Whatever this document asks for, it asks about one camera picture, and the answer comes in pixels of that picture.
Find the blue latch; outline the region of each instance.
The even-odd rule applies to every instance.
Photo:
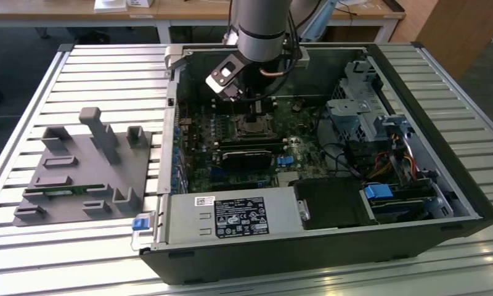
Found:
[[[392,190],[387,184],[371,184],[364,188],[368,199],[391,199],[394,197]]]
[[[150,218],[135,218],[132,223],[135,231],[150,229]]]

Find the desk leg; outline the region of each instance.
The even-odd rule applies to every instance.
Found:
[[[398,24],[398,19],[386,20],[384,26],[380,27],[379,34],[376,34],[375,42],[387,43],[392,38],[395,28]]]
[[[172,23],[170,20],[159,20],[156,22],[159,40],[163,44],[172,43],[171,26],[172,26]]]

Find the power supply label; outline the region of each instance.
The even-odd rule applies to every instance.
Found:
[[[220,239],[270,234],[266,201],[263,197],[216,200],[216,236]]]

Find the blue connector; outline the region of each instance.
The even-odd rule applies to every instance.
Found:
[[[287,157],[279,157],[276,158],[276,161],[279,166],[286,166],[295,162],[295,157],[292,155]]]
[[[392,190],[387,184],[371,184],[364,188],[368,199],[391,199],[394,197]]]
[[[150,229],[150,218],[135,218],[132,223],[134,231]]]

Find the slotted metal table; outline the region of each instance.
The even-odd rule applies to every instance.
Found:
[[[380,45],[493,203],[493,122],[424,48]],[[46,148],[47,126],[71,134],[83,107],[115,132],[154,132],[146,211],[156,208],[168,77],[167,45],[75,46],[58,53],[0,156],[0,295],[493,295],[493,226],[418,258],[168,286],[132,250],[132,219],[18,228],[14,211]],[[398,113],[402,109],[386,91]]]

